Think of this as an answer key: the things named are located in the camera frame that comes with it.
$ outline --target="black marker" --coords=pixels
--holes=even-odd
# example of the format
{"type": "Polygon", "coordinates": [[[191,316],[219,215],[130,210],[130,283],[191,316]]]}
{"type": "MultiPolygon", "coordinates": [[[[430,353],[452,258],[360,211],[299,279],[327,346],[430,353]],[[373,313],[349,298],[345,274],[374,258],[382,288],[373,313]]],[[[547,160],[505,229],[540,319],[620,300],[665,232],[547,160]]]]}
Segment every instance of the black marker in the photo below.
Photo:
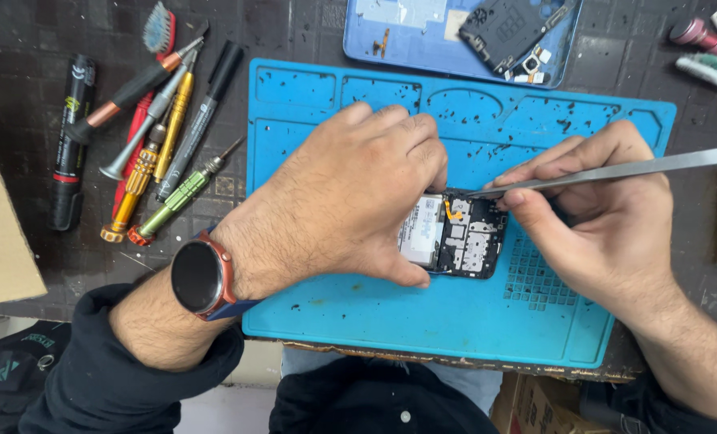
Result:
{"type": "Polygon", "coordinates": [[[61,117],[61,133],[58,136],[51,185],[51,207],[47,218],[47,227],[50,229],[68,231],[80,222],[82,169],[85,166],[87,146],[69,138],[66,130],[91,111],[95,78],[96,65],[93,60],[86,55],[75,55],[67,72],[64,113],[61,117]]]}
{"type": "Polygon", "coordinates": [[[229,82],[241,57],[243,57],[243,50],[240,46],[227,40],[224,43],[224,47],[222,47],[222,54],[219,56],[217,64],[214,65],[213,71],[211,71],[211,76],[209,77],[210,86],[208,92],[206,92],[206,97],[200,103],[199,111],[195,119],[192,120],[190,129],[182,139],[182,143],[180,143],[176,153],[174,153],[171,166],[160,182],[160,189],[155,197],[158,202],[165,202],[171,193],[176,190],[176,187],[179,186],[179,180],[182,177],[184,168],[187,167],[187,163],[192,158],[192,153],[195,152],[195,148],[200,143],[203,133],[206,132],[211,117],[217,111],[219,102],[227,93],[229,82]]]}

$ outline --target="green screwdriver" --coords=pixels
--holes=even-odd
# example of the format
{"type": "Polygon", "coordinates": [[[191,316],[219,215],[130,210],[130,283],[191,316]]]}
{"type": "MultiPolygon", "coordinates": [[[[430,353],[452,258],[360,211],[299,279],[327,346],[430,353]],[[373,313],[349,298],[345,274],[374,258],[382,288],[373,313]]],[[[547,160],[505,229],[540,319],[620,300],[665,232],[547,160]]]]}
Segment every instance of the green screwdriver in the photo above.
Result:
{"type": "Polygon", "coordinates": [[[211,175],[215,174],[224,165],[224,159],[232,152],[238,145],[246,140],[246,136],[236,140],[233,144],[229,145],[229,148],[221,153],[219,156],[211,158],[206,162],[206,166],[203,170],[196,170],[190,176],[180,184],[180,186],[171,193],[165,203],[152,214],[146,222],[141,225],[134,225],[128,231],[128,238],[134,244],[139,246],[149,246],[155,241],[155,232],[160,229],[161,226],[168,219],[171,218],[176,212],[187,203],[195,194],[197,194],[206,184],[209,183],[211,175]]]}

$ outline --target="blue watch strap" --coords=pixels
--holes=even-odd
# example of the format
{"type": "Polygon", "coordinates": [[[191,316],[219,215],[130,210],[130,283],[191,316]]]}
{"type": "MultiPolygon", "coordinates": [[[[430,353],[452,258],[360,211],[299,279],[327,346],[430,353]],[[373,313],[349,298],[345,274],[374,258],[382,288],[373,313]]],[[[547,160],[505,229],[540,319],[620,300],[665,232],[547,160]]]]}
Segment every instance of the blue watch strap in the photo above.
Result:
{"type": "MultiPolygon", "coordinates": [[[[209,233],[214,230],[217,226],[211,226],[206,229],[209,233]]],[[[200,232],[193,236],[193,239],[197,238],[200,232]]],[[[219,309],[213,311],[208,317],[207,321],[221,320],[222,318],[237,317],[245,311],[248,311],[254,306],[257,306],[261,300],[238,300],[234,304],[224,303],[219,309]]]]}

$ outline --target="metal tweezers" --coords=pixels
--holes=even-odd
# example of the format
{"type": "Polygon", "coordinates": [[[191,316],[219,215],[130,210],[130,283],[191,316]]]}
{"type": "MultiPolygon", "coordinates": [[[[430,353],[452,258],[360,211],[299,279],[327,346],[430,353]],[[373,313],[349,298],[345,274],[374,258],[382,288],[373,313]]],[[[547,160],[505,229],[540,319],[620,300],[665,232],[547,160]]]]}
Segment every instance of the metal tweezers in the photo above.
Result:
{"type": "Polygon", "coordinates": [[[552,187],[579,184],[582,182],[601,181],[603,179],[626,178],[639,174],[650,174],[668,172],[677,169],[700,168],[717,164],[717,148],[707,151],[688,152],[686,154],[671,155],[669,157],[654,158],[645,162],[623,163],[596,168],[587,171],[567,174],[555,179],[518,182],[503,187],[487,188],[479,192],[470,192],[467,195],[472,197],[483,197],[486,199],[498,199],[512,188],[530,188],[532,190],[544,190],[552,187]]]}

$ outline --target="workbench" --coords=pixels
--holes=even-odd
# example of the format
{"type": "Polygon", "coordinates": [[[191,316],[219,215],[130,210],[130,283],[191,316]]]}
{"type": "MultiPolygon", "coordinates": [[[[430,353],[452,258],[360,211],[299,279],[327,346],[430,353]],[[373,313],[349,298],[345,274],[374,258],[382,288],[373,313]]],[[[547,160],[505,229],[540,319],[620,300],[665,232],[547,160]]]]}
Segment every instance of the workbench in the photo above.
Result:
{"type": "MultiPolygon", "coordinates": [[[[70,321],[79,298],[108,283],[141,282],[170,261],[192,235],[217,223],[245,199],[246,154],[238,150],[190,206],[159,233],[151,247],[112,244],[98,233],[112,215],[116,182],[98,172],[128,135],[132,110],[95,137],[84,172],[84,209],[73,232],[46,228],[48,189],[61,122],[67,60],[72,53],[98,62],[96,101],[107,100],[135,71],[151,63],[141,29],[155,0],[0,0],[0,171],[48,288],[44,297],[0,303],[0,314],[70,321]]],[[[195,95],[225,37],[246,56],[228,98],[215,116],[196,159],[220,151],[247,130],[248,62],[254,57],[392,70],[352,61],[342,52],[346,4],[342,0],[165,0],[177,17],[176,46],[190,39],[187,23],[208,19],[211,30],[196,67],[195,95]]],[[[560,90],[670,101],[677,105],[667,154],[717,147],[717,88],[680,73],[674,61],[694,52],[666,40],[673,23],[709,17],[716,0],[584,0],[560,90]]],[[[190,108],[188,118],[194,113],[190,108]]],[[[688,297],[717,321],[717,168],[669,174],[674,191],[672,267],[688,297]]],[[[141,203],[133,222],[159,203],[141,203]]],[[[288,344],[311,349],[330,345],[288,344]]],[[[626,381],[644,369],[633,337],[616,322],[604,363],[597,369],[510,364],[495,360],[431,357],[368,348],[347,354],[437,360],[471,368],[518,370],[568,378],[626,381]]]]}

